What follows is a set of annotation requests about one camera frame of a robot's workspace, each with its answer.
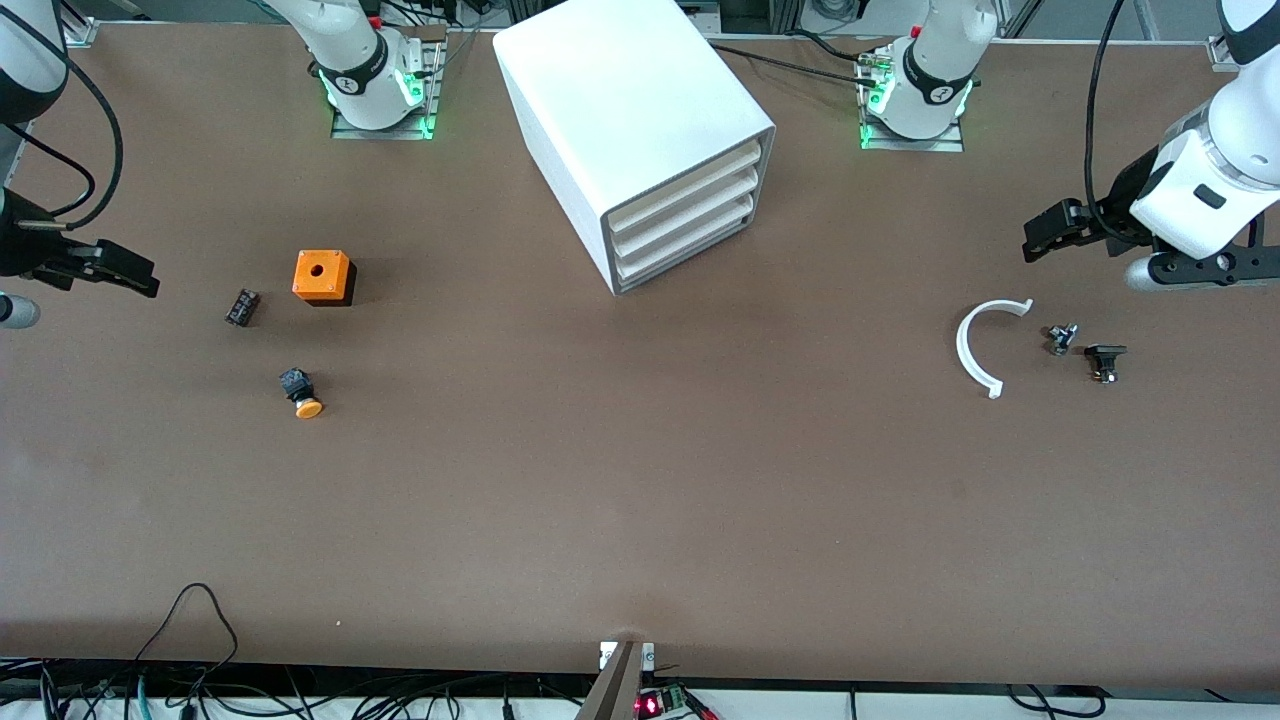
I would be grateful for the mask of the white drawer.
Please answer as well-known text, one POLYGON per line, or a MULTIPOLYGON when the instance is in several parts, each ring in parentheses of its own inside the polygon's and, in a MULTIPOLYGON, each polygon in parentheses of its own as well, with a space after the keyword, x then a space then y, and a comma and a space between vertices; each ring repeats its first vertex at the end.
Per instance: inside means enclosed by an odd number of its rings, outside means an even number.
POLYGON ((750 193, 759 184, 758 167, 764 152, 760 140, 748 141, 680 178, 653 190, 608 215, 608 228, 617 236, 639 232, 667 213, 700 208, 728 192, 750 193))
POLYGON ((740 195, 707 208, 668 213, 639 232, 614 236, 617 291, 627 293, 732 234, 749 222, 755 199, 740 195))
POLYGON ((644 264, 703 241, 754 209, 760 174, 746 168, 680 192, 659 193, 611 220, 618 264, 644 264))

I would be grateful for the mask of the yellow mushroom push button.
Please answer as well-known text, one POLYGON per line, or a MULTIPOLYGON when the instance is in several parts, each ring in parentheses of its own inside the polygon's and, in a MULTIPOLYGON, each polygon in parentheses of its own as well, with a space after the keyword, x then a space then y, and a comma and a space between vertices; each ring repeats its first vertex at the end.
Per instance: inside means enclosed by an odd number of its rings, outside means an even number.
POLYGON ((324 404, 316 396, 310 375, 300 368, 292 368, 279 377, 282 391, 294 405, 298 419, 312 419, 324 410, 324 404))

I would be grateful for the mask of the white drawer cabinet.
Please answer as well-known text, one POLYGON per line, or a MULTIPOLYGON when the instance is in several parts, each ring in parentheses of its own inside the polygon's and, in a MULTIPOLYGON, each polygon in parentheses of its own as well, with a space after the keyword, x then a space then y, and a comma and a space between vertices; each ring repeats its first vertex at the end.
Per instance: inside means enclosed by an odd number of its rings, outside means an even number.
POLYGON ((493 49, 526 147, 613 295, 608 215, 758 138, 755 210, 722 241, 754 222, 774 123, 676 0, 563 0, 493 49))

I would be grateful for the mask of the white curved plastic piece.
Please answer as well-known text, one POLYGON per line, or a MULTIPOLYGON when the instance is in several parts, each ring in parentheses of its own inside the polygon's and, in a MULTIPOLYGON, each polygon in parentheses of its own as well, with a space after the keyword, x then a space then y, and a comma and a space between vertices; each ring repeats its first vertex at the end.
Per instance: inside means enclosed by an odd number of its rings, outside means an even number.
POLYGON ((986 389, 987 397, 997 400, 1004 393, 1004 382, 991 375, 975 359, 970 331, 974 320, 984 313, 1005 313, 1012 316, 1025 316, 1034 307, 1033 299, 1015 301, 1011 299, 992 299, 975 305, 959 323, 955 334, 955 351, 965 373, 980 387, 986 389))

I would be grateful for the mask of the orange box with hole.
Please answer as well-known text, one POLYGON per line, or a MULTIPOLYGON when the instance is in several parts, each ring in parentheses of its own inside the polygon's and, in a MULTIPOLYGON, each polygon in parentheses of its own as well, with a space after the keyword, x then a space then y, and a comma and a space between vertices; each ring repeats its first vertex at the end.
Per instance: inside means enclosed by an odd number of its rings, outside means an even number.
POLYGON ((358 266, 346 252, 303 250, 297 255, 291 291, 311 307, 349 307, 357 279, 358 266))

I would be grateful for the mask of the circuit board with red light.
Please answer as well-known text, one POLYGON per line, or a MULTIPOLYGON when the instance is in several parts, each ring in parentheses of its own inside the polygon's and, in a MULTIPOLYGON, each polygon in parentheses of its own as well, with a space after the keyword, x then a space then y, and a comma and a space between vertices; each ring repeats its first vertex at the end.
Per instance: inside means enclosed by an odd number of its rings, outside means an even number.
POLYGON ((634 716, 635 720, 721 720, 707 703, 680 684, 640 692, 634 716))

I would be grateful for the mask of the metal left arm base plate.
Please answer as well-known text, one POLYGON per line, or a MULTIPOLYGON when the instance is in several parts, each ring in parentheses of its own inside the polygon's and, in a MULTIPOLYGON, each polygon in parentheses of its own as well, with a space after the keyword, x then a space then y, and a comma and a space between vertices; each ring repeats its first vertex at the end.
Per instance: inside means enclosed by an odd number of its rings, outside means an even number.
POLYGON ((964 150, 959 115, 947 128, 929 138, 900 135, 884 120, 893 92, 902 87, 895 78, 890 46, 860 53, 854 65, 855 78, 869 81, 858 90, 859 143, 863 150, 910 152, 961 152, 964 150))

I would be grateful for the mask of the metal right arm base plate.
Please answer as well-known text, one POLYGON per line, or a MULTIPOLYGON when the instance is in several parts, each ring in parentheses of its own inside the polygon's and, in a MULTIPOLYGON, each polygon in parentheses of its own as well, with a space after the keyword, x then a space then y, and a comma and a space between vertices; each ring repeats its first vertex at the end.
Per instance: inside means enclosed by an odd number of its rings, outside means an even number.
POLYGON ((361 67, 317 67, 333 108, 333 138, 430 140, 435 135, 447 42, 425 44, 388 28, 361 67))

